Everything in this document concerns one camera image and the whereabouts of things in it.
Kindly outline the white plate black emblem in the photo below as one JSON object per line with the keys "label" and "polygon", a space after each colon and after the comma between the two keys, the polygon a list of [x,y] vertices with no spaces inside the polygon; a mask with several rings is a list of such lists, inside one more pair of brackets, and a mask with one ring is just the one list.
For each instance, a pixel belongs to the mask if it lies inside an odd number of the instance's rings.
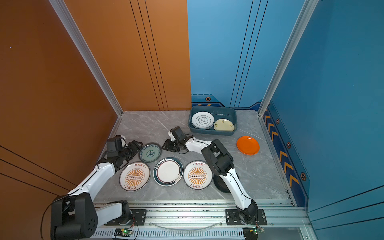
{"label": "white plate black emblem", "polygon": [[197,112],[191,118],[192,125],[197,129],[209,129],[214,123],[214,116],[208,112]]}

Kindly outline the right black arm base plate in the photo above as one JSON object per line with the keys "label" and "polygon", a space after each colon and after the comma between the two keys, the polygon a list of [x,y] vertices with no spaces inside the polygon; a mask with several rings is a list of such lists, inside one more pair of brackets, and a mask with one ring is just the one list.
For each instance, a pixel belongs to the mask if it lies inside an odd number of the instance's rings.
{"label": "right black arm base plate", "polygon": [[265,211],[263,209],[259,209],[257,216],[255,217],[252,223],[246,224],[244,221],[240,219],[239,211],[237,209],[226,209],[226,224],[228,226],[235,225],[258,225],[258,226],[266,226],[268,224],[267,217]]}

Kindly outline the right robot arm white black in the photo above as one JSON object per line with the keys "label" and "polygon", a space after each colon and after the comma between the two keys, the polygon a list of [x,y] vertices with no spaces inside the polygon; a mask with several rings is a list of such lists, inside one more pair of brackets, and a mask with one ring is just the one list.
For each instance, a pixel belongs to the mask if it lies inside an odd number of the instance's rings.
{"label": "right robot arm white black", "polygon": [[185,134],[180,127],[168,132],[169,139],[162,146],[163,150],[177,153],[180,150],[202,154],[212,173],[219,176],[232,194],[240,219],[246,224],[252,224],[258,214],[258,205],[243,187],[234,166],[234,159],[220,140],[199,140]]}

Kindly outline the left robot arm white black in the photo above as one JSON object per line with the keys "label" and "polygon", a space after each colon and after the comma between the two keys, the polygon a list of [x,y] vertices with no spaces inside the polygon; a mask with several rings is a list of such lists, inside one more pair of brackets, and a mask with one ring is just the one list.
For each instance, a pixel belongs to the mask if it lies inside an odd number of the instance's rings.
{"label": "left robot arm white black", "polygon": [[107,140],[107,150],[93,171],[77,187],[52,202],[52,240],[87,239],[98,227],[109,222],[120,225],[133,223],[134,217],[127,201],[111,202],[97,209],[93,200],[105,183],[126,167],[142,147],[142,142],[127,143],[121,135]]}

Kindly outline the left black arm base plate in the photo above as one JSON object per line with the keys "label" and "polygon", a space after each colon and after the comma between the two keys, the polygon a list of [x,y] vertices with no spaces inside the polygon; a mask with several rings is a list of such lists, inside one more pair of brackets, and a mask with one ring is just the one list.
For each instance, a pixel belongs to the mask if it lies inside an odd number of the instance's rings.
{"label": "left black arm base plate", "polygon": [[146,221],[147,210],[130,210],[131,217],[129,219],[114,219],[105,224],[105,226],[143,226]]}

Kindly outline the cream yellow floral plate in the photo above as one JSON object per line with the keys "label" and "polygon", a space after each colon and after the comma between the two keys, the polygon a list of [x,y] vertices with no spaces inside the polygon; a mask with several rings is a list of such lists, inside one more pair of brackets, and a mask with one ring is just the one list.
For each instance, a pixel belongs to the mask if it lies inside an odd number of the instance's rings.
{"label": "cream yellow floral plate", "polygon": [[214,123],[215,131],[233,132],[235,129],[234,124],[228,119],[218,119]]}

